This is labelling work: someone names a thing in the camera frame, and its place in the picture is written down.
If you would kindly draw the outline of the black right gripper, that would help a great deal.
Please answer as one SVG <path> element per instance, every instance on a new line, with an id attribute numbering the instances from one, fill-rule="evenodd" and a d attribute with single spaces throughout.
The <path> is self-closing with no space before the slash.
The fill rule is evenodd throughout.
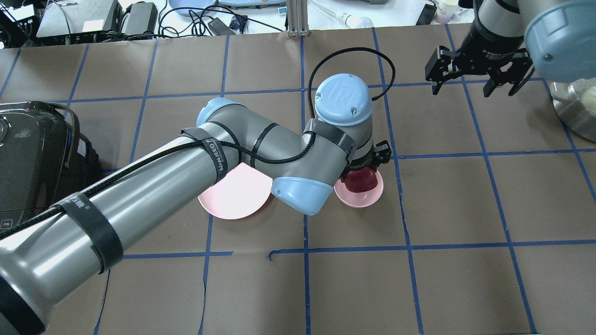
<path id="1" fill-rule="evenodd" d="M 425 79 L 431 83 L 432 94 L 438 95 L 445 82 L 462 75 L 488 75 L 483 87 L 484 97 L 490 97 L 502 85 L 511 84 L 512 97 L 534 75 L 535 67 L 528 51 L 521 47 L 523 37 L 502 36 L 473 21 L 457 51 L 439 45 L 424 68 Z"/>

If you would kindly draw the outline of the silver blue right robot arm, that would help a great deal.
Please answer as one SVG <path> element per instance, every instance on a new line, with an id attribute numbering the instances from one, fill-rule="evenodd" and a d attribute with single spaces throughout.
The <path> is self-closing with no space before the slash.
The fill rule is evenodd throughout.
<path id="1" fill-rule="evenodd" d="M 460 0 L 474 20 L 461 46 L 438 46 L 425 78 L 441 86 L 466 75 L 488 75 L 483 95 L 511 84 L 515 95 L 537 71 L 551 82 L 575 82 L 596 73 L 593 0 Z"/>

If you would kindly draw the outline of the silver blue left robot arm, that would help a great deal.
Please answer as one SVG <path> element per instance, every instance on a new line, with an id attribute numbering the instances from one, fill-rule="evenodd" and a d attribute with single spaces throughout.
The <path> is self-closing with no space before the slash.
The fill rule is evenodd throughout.
<path id="1" fill-rule="evenodd" d="M 307 98 L 301 134 L 212 99 L 196 127 L 1 234 L 1 333 L 42 334 L 56 305 L 240 163 L 271 177 L 283 203 L 317 214 L 338 180 L 389 161 L 389 143 L 374 144 L 378 99 L 361 78 L 333 75 Z"/>

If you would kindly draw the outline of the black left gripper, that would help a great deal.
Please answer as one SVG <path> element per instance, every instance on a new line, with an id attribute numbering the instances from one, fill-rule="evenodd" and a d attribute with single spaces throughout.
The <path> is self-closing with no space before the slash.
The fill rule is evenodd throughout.
<path id="1" fill-rule="evenodd" d="M 368 175 L 377 172 L 381 165 L 389 163 L 392 156 L 392 148 L 387 140 L 383 140 L 371 146 L 368 153 L 349 163 L 340 175 L 339 180 L 355 180 L 359 177 L 367 178 Z"/>

